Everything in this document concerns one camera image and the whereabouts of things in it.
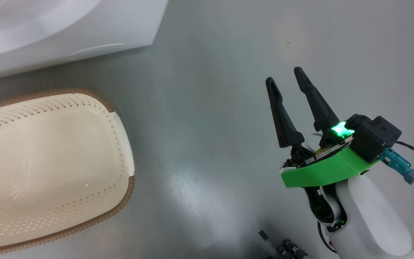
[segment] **basket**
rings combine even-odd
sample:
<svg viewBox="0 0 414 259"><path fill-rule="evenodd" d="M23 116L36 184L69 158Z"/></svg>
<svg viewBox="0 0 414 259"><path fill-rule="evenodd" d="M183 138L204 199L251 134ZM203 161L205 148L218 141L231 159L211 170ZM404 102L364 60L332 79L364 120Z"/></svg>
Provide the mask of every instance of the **basket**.
<svg viewBox="0 0 414 259"><path fill-rule="evenodd" d="M133 185L124 126L99 95L51 90L0 102L0 254L115 215Z"/></svg>

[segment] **green led light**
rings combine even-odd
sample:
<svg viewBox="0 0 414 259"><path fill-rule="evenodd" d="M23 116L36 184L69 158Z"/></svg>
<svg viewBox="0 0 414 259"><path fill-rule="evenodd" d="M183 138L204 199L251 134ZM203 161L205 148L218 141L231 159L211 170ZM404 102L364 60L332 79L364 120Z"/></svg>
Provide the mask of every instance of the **green led light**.
<svg viewBox="0 0 414 259"><path fill-rule="evenodd" d="M338 136L343 137L343 138L346 138L347 136L351 136L352 133L354 133L354 131L351 129L345 128L345 124L346 124L346 121L340 122L338 125L334 126L332 130L335 131L335 133Z"/></svg>

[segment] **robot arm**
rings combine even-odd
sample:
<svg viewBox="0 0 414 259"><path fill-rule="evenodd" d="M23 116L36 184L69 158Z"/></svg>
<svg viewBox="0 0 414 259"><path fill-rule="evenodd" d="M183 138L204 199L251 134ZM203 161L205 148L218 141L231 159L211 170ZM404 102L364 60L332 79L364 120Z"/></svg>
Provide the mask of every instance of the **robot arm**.
<svg viewBox="0 0 414 259"><path fill-rule="evenodd" d="M282 105L272 78L266 80L276 133L281 147L292 146L281 169L286 187L303 187L312 213L326 229L341 259L414 259L412 238L391 205L363 173L378 161L414 182L414 169L391 147L401 131L383 117L353 115L346 122L335 113L299 67L294 69L300 90L322 131L319 149L301 144Z"/></svg>
<svg viewBox="0 0 414 259"><path fill-rule="evenodd" d="M327 235L341 259L414 259L407 227L368 177L337 182L336 193L347 221Z"/></svg>

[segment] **black object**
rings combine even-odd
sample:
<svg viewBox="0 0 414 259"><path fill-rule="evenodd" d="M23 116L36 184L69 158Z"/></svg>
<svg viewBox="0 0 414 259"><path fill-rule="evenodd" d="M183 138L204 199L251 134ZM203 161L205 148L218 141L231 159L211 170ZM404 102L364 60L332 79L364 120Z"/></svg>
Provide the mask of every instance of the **black object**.
<svg viewBox="0 0 414 259"><path fill-rule="evenodd" d="M261 236L261 238L263 238L263 240L268 240L269 236L263 231L261 230L260 232L258 232L258 235Z"/></svg>
<svg viewBox="0 0 414 259"><path fill-rule="evenodd" d="M282 244L287 249L287 251L293 251L294 248L298 249L298 246L289 239L282 240Z"/></svg>
<svg viewBox="0 0 414 259"><path fill-rule="evenodd" d="M294 73L299 89L306 95L312 115L314 116L314 128L321 131L324 128L333 128L340 123L333 110L328 106L317 88L311 83L301 67L295 67Z"/></svg>
<svg viewBox="0 0 414 259"><path fill-rule="evenodd" d="M331 144L344 143L344 139L332 131L332 128L340 123L332 108L328 106L301 67L295 67L294 73L299 89L306 95L309 107L311 107L312 116L314 116L314 129L322 131L319 146L326 147Z"/></svg>
<svg viewBox="0 0 414 259"><path fill-rule="evenodd" d="M282 254L285 251L285 247L283 245L279 245L276 247L276 252L278 254Z"/></svg>
<svg viewBox="0 0 414 259"><path fill-rule="evenodd" d="M281 255L283 259L295 259L294 254L291 252L284 251Z"/></svg>
<svg viewBox="0 0 414 259"><path fill-rule="evenodd" d="M266 88L268 90L269 102L271 103L272 117L274 118L279 146L284 148L303 143L304 137L301 132L295 129L292 120L282 105L281 92L271 77L266 79Z"/></svg>
<svg viewBox="0 0 414 259"><path fill-rule="evenodd" d="M306 253L306 251L304 251L303 249L297 249L295 251L295 258L296 259L303 259L305 256L307 256L308 253Z"/></svg>
<svg viewBox="0 0 414 259"><path fill-rule="evenodd" d="M281 92L271 77L266 79L266 89L268 90L279 146L282 148L292 146L292 151L290 152L292 160L288 161L288 166L292 166L294 163L304 164L304 161L315 156L314 153L301 146L301 143L304 142L304 137L293 125L292 120L282 105Z"/></svg>
<svg viewBox="0 0 414 259"><path fill-rule="evenodd" d="M355 114L346 121L345 128L355 131L351 149L369 163L378 159L385 149L393 146L402 134L381 116L371 120Z"/></svg>
<svg viewBox="0 0 414 259"><path fill-rule="evenodd" d="M319 221L317 221L317 229L319 230L319 236L322 239L323 244L332 252L334 252L335 254L338 254L338 252L336 252L335 249L332 249L332 247L327 243L327 241L325 240L325 238L322 235L322 228L321 228L321 223Z"/></svg>

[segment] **green mount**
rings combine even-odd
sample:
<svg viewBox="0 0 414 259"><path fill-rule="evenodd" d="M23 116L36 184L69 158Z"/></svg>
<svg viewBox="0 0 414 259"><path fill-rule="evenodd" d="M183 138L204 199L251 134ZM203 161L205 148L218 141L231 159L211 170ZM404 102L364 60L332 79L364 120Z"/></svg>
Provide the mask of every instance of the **green mount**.
<svg viewBox="0 0 414 259"><path fill-rule="evenodd" d="M332 157L281 174L287 188L324 186L357 176L378 161L368 163L350 147Z"/></svg>

